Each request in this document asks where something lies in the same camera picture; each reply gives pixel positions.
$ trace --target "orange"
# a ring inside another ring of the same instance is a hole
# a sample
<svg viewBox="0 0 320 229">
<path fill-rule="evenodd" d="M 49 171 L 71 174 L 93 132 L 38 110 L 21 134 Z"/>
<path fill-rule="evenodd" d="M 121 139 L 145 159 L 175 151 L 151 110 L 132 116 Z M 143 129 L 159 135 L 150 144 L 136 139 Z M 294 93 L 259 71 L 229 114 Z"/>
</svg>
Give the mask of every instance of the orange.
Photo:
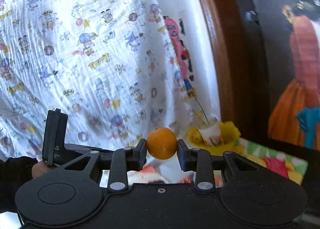
<svg viewBox="0 0 320 229">
<path fill-rule="evenodd" d="M 152 130 L 147 137 L 146 144 L 150 155 L 159 160 L 171 158 L 178 148 L 176 136 L 165 127 Z"/>
</svg>

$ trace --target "woman in painting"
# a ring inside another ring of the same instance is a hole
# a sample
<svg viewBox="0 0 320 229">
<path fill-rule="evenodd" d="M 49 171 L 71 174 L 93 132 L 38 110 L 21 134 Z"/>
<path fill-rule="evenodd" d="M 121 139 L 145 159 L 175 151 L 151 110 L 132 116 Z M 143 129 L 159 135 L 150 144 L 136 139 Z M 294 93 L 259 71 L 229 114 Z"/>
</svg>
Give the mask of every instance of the woman in painting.
<svg viewBox="0 0 320 229">
<path fill-rule="evenodd" d="M 320 150 L 320 0 L 296 0 L 284 6 L 282 13 L 292 25 L 290 48 L 295 79 L 270 115 L 268 135 Z"/>
</svg>

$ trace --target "human hand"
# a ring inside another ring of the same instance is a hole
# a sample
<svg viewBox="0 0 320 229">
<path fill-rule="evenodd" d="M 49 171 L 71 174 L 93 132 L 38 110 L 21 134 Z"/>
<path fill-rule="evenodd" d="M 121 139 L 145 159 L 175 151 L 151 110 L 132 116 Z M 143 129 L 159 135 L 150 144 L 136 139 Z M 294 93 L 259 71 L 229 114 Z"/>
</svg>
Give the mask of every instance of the human hand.
<svg viewBox="0 0 320 229">
<path fill-rule="evenodd" d="M 38 162 L 32 167 L 32 178 L 39 177 L 42 174 L 49 172 L 50 170 L 52 170 L 52 168 L 48 167 L 44 161 Z"/>
</svg>

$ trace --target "wooden edge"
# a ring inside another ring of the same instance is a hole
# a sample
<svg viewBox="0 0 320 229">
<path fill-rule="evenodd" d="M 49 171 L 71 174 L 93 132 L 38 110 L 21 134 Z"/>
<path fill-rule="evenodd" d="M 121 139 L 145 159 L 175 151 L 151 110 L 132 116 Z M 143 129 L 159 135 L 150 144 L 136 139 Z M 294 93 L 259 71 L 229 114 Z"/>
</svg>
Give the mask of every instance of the wooden edge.
<svg viewBox="0 0 320 229">
<path fill-rule="evenodd" d="M 249 57 L 235 0 L 200 0 L 216 67 L 222 121 L 233 121 L 242 135 L 251 133 Z"/>
</svg>

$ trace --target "black sleeve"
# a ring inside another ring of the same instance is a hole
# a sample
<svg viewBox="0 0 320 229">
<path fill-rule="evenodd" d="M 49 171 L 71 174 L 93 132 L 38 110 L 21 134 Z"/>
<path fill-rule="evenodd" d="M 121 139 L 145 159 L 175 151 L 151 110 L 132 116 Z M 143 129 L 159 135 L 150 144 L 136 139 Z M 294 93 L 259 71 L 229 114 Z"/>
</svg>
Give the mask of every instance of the black sleeve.
<svg viewBox="0 0 320 229">
<path fill-rule="evenodd" d="M 0 213 L 16 213 L 14 197 L 25 182 L 32 179 L 32 167 L 38 161 L 29 157 L 0 160 Z"/>
<path fill-rule="evenodd" d="M 32 167 L 38 161 L 36 158 L 9 158 L 6 162 L 0 160 L 0 182 L 27 182 L 32 179 Z"/>
</svg>

